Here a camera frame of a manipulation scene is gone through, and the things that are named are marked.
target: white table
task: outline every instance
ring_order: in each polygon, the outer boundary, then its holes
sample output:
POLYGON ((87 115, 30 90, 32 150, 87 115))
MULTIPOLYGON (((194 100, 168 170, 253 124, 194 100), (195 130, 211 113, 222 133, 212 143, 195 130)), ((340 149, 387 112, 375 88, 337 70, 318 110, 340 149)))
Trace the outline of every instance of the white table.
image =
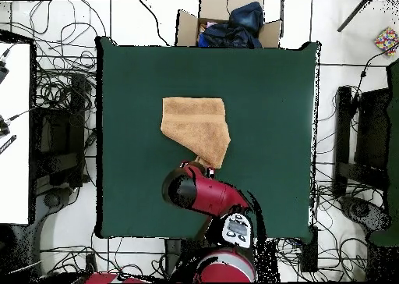
MULTIPOLYGON (((10 44, 0 43, 0 55, 10 44)), ((17 44, 6 58, 8 75, 0 84, 0 115, 4 119, 29 109, 30 46, 17 44)), ((0 138, 2 146, 12 135, 16 140, 0 154, 0 223, 27 224, 29 205, 29 113, 11 122, 10 134, 0 138)))

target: colorful box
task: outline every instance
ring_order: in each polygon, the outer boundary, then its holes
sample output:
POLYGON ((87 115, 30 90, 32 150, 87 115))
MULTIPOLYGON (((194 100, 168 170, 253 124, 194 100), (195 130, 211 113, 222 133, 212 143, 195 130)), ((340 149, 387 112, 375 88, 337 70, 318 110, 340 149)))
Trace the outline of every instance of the colorful box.
MULTIPOLYGON (((374 40, 374 43, 376 43, 376 46, 379 47, 381 50, 386 51, 387 49, 391 48, 394 46, 396 43, 399 42, 399 37, 395 33, 395 31, 391 28, 388 27, 385 29, 378 38, 374 40)), ((385 54, 386 55, 394 55, 396 52, 396 48, 393 48, 392 50, 387 51, 385 54)))

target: dark green tablecloth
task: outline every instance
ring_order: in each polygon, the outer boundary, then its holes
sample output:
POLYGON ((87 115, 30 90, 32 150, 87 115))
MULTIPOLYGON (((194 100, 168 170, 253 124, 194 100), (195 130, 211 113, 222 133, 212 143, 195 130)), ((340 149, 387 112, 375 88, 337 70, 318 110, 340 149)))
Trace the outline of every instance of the dark green tablecloth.
POLYGON ((254 194, 269 237, 308 237, 316 49, 118 47, 97 39, 101 235, 185 238, 203 224, 204 215, 161 196, 164 177, 195 158, 161 133, 162 98, 182 96, 223 98, 231 143, 217 179, 254 194))

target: tan towel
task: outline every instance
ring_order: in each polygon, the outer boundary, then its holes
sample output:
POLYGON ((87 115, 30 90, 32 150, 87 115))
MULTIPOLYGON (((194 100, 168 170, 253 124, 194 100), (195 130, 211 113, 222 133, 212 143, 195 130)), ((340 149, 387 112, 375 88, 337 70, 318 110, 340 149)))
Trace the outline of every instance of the tan towel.
POLYGON ((230 143, 221 98, 169 97, 162 101, 162 133, 197 154, 198 161, 203 159, 219 169, 230 143))

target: cardboard box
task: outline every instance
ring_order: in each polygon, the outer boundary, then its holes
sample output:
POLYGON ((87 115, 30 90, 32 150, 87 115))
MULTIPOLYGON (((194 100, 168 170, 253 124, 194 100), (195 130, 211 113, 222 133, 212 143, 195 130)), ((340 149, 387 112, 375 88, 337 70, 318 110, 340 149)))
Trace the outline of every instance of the cardboard box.
MULTIPOLYGON (((199 0, 199 15, 193 16, 179 10, 176 27, 176 46, 197 46, 196 39, 201 23, 227 22, 228 11, 238 7, 259 2, 263 8, 263 0, 199 0)), ((281 20, 265 23, 260 29, 258 39, 263 48, 278 48, 280 43, 281 20)))

